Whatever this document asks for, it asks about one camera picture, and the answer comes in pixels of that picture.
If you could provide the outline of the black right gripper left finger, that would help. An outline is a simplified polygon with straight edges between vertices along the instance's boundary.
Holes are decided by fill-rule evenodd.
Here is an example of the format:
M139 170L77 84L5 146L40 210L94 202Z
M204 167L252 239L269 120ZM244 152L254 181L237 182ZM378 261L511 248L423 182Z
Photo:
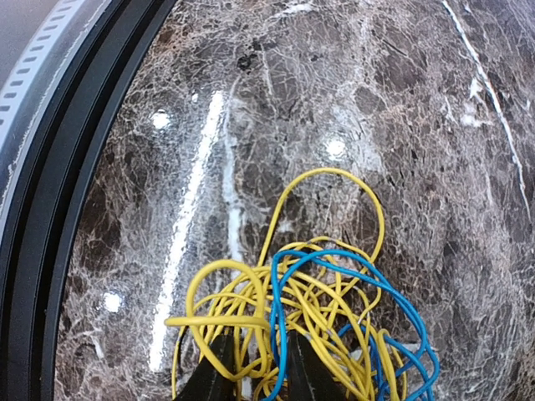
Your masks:
M227 370L235 370L234 339L230 333L218 335L211 342L210 350L220 358ZM236 392L237 384L223 377L206 358L203 358L193 371L185 387L173 399L231 401L236 399Z

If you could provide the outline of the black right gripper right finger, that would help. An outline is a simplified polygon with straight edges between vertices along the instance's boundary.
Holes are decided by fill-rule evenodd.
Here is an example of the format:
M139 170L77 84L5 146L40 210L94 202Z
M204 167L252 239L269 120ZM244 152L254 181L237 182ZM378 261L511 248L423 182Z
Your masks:
M342 389L302 334L288 334L288 400L345 400Z

